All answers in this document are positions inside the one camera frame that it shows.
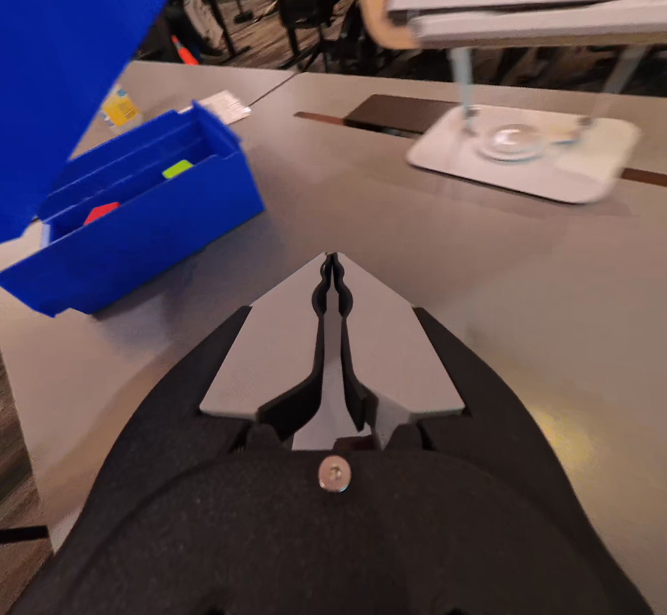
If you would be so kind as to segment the small yellow packet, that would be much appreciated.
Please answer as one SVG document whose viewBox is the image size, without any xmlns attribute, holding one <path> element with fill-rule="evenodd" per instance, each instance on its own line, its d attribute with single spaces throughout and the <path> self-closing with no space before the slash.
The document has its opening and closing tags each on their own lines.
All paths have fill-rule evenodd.
<svg viewBox="0 0 667 615">
<path fill-rule="evenodd" d="M 115 83 L 104 99 L 99 115 L 114 130 L 128 130 L 143 123 L 143 116 L 132 98 Z"/>
</svg>

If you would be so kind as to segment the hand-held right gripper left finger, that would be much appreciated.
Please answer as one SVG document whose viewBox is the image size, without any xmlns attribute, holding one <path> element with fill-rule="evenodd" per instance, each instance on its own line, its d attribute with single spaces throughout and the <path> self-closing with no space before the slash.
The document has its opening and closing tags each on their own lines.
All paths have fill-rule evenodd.
<svg viewBox="0 0 667 615">
<path fill-rule="evenodd" d="M 332 255 L 322 253 L 249 306 L 201 413 L 267 424 L 282 441 L 315 416 L 331 269 Z"/>
</svg>

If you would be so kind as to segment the orange traffic cone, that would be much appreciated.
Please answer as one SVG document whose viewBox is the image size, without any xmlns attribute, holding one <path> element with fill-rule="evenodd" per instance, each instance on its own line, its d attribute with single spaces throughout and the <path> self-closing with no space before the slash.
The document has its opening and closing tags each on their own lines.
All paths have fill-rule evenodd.
<svg viewBox="0 0 667 615">
<path fill-rule="evenodd" d="M 181 43 L 176 35 L 171 36 L 171 43 L 175 48 L 180 61 L 187 66 L 198 66 L 199 61 L 196 57 Z"/>
</svg>

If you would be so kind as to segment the red magnetic cube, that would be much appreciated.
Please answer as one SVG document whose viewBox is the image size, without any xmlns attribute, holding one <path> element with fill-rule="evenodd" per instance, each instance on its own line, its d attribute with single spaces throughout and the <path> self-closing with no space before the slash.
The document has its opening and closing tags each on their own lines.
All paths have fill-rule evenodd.
<svg viewBox="0 0 667 615">
<path fill-rule="evenodd" d="M 96 206 L 95 208 L 92 208 L 91 211 L 88 213 L 83 225 L 86 226 L 97 219 L 100 219 L 109 213 L 113 212 L 114 210 L 117 210 L 121 206 L 120 202 L 110 202 L 110 203 L 105 203 L 100 206 Z"/>
</svg>

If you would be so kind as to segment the white stand with wooden board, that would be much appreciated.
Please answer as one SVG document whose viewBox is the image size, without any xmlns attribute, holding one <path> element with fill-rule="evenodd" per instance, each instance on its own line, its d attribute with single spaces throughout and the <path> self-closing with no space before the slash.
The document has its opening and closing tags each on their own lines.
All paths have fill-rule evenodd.
<svg viewBox="0 0 667 615">
<path fill-rule="evenodd" d="M 639 128 L 606 117 L 649 45 L 666 41 L 666 0 L 543 3 L 390 12 L 362 0 L 373 39 L 392 50 L 446 50 L 458 106 L 408 150 L 414 168 L 566 204 L 604 198 L 621 176 Z M 473 97 L 471 51 L 625 45 L 587 114 L 481 105 Z"/>
</svg>

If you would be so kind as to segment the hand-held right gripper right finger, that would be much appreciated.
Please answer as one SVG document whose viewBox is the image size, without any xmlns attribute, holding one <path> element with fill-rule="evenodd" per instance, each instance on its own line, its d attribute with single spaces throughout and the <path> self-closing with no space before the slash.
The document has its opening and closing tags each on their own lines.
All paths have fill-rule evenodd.
<svg viewBox="0 0 667 615">
<path fill-rule="evenodd" d="M 415 307 L 345 254 L 333 257 L 347 410 L 384 449 L 397 427 L 465 404 Z"/>
</svg>

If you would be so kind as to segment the blue plastic storage bin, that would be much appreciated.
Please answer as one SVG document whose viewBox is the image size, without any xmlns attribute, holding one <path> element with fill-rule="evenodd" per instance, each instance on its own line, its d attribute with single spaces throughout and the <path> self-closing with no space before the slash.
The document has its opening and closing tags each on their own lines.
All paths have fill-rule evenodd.
<svg viewBox="0 0 667 615">
<path fill-rule="evenodd" d="M 166 0 L 1 0 L 1 241 L 21 236 Z"/>
<path fill-rule="evenodd" d="M 193 168 L 165 180 L 183 159 Z M 263 209 L 238 136 L 196 103 L 167 111 L 65 165 L 37 212 L 43 245 L 1 270 L 1 288 L 48 317 L 93 314 Z"/>
</svg>

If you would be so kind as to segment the white paper sheet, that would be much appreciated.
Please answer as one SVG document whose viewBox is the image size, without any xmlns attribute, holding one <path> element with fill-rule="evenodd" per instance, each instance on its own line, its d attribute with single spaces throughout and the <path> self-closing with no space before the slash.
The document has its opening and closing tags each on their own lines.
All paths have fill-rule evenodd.
<svg viewBox="0 0 667 615">
<path fill-rule="evenodd" d="M 197 104 L 209 111 L 226 126 L 249 118 L 252 110 L 229 90 L 223 90 L 200 100 L 192 100 L 191 104 Z"/>
</svg>

